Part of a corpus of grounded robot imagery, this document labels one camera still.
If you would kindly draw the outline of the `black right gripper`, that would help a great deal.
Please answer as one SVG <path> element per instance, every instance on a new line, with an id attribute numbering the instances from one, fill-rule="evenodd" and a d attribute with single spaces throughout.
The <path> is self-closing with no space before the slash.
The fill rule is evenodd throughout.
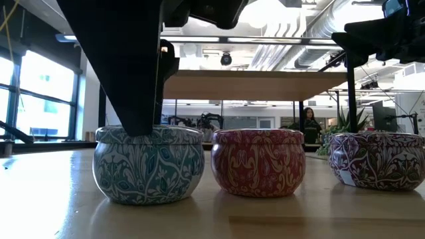
<path id="1" fill-rule="evenodd" d="M 382 12 L 380 20 L 347 23 L 343 32 L 331 35 L 346 53 L 346 66 L 362 66 L 372 54 L 380 61 L 424 62 L 424 0 L 386 0 Z M 372 43 L 375 33 L 377 46 Z"/>

